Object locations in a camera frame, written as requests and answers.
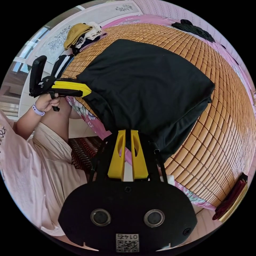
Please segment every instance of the bamboo mat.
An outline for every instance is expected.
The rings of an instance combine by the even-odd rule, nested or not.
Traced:
[[[106,32],[106,38],[74,58],[62,77],[76,78],[106,47],[123,38],[179,54],[215,83],[212,104],[202,113],[179,150],[166,161],[165,167],[167,174],[174,175],[177,182],[218,206],[240,174],[248,173],[255,151],[256,121],[238,75],[210,46],[173,28],[140,23],[110,27]],[[84,100],[77,100],[90,110]]]

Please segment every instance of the hand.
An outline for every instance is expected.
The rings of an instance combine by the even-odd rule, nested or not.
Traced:
[[[61,98],[58,98],[59,95],[56,93],[55,99],[51,99],[50,94],[42,94],[37,99],[35,106],[39,111],[47,112],[52,109],[53,106],[58,107],[60,104]]]

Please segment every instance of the pink bedsheet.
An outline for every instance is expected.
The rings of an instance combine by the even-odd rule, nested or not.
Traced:
[[[139,15],[139,16],[129,16],[125,18],[121,18],[118,20],[115,20],[104,27],[102,29],[106,29],[108,27],[112,26],[120,26],[124,24],[135,24],[135,23],[150,23],[150,24],[157,24],[157,25],[163,25],[167,27],[171,27],[171,24],[174,22],[180,22],[179,20],[161,17],[161,16],[154,16],[154,15]],[[209,46],[211,46],[213,49],[215,49],[234,69],[234,71],[237,73],[237,75],[240,77],[242,83],[244,84],[247,93],[249,94],[249,98],[252,103],[252,97],[249,91],[249,82],[246,78],[246,75],[244,74],[243,70],[240,68],[240,66],[235,62],[235,60],[232,58],[232,56],[223,48],[219,43],[211,43],[206,41],[205,39],[202,39],[198,36],[195,36],[202,40],[203,42],[207,43]],[[69,104],[76,110],[76,112],[82,117],[82,119],[91,127],[91,129],[101,138],[104,139],[105,137],[109,136],[111,132],[106,131],[104,128],[103,123],[97,119],[92,113],[90,113],[88,110],[86,110],[81,103],[79,103],[75,98],[73,97],[67,97],[67,100]],[[125,160],[131,164],[131,152],[126,149],[125,152]],[[175,186],[179,188],[181,191],[183,191],[188,198],[190,199],[191,203],[203,207],[209,210],[215,210],[215,206],[211,205],[204,199],[198,197],[196,194],[188,190],[186,187],[181,185],[180,183],[175,181]]]

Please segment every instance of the qr code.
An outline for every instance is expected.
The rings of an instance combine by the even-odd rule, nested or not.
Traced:
[[[118,253],[139,252],[138,234],[116,234],[116,251]]]

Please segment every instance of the wristband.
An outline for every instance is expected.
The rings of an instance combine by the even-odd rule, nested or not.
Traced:
[[[44,111],[40,111],[37,109],[37,107],[35,106],[35,104],[32,106],[32,109],[34,110],[34,112],[40,116],[44,116],[45,112]]]

